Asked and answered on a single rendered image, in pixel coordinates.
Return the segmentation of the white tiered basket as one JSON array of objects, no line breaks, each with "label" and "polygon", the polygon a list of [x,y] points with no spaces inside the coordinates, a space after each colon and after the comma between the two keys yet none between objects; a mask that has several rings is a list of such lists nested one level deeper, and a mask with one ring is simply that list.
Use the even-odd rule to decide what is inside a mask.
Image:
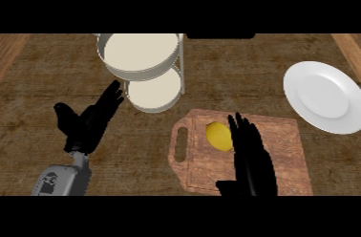
[{"label": "white tiered basket", "polygon": [[97,54],[145,113],[166,111],[184,94],[182,34],[95,33]]}]

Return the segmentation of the white round plate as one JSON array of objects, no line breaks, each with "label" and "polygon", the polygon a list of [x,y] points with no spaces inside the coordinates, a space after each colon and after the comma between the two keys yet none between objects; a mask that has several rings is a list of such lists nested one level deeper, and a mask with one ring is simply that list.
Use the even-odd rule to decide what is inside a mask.
[{"label": "white round plate", "polygon": [[282,92],[315,128],[338,135],[361,131],[361,88],[335,67],[316,61],[294,63],[282,76]]}]

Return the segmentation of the black appliance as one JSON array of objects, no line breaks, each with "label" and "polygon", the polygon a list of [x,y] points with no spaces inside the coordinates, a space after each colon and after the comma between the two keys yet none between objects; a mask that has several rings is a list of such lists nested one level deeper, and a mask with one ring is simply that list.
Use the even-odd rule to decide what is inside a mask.
[{"label": "black appliance", "polygon": [[254,33],[186,33],[188,39],[250,39]]}]

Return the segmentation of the brown wooden cutting board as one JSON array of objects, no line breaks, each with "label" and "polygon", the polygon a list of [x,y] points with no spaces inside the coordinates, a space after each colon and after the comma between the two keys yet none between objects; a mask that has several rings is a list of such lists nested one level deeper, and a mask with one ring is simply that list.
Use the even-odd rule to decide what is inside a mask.
[{"label": "brown wooden cutting board", "polygon": [[[191,109],[172,127],[169,142],[169,166],[178,176],[179,185],[188,192],[217,195],[214,182],[234,180],[234,152],[222,152],[212,147],[206,139],[206,125],[217,121],[228,124],[226,116],[232,112]],[[269,153],[281,196],[312,194],[312,185],[303,154],[296,120],[242,114],[254,124],[265,150]],[[175,160],[178,131],[186,129],[185,156]]]}]

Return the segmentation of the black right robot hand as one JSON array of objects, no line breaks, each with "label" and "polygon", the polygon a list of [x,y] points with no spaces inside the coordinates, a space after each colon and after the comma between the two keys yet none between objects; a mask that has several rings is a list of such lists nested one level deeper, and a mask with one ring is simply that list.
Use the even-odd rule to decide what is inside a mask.
[{"label": "black right robot hand", "polygon": [[235,180],[214,182],[219,195],[275,197],[278,195],[275,169],[257,128],[240,114],[226,118],[234,146]]}]

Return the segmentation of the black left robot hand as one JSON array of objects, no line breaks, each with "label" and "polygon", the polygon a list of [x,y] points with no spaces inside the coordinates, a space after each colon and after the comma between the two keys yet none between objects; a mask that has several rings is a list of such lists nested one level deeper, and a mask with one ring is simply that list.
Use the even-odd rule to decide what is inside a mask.
[{"label": "black left robot hand", "polygon": [[66,153],[80,152],[88,155],[95,150],[108,121],[123,101],[120,95],[119,82],[114,80],[97,102],[83,109],[79,115],[67,104],[57,102],[52,105],[57,129],[66,136],[63,147]]}]

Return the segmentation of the yellow lemon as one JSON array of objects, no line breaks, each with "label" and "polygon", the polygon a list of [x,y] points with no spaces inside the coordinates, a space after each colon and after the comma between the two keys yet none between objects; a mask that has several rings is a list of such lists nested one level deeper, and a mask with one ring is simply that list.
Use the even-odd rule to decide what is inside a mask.
[{"label": "yellow lemon", "polygon": [[231,132],[220,122],[212,122],[206,125],[206,139],[212,147],[223,152],[232,149]]}]

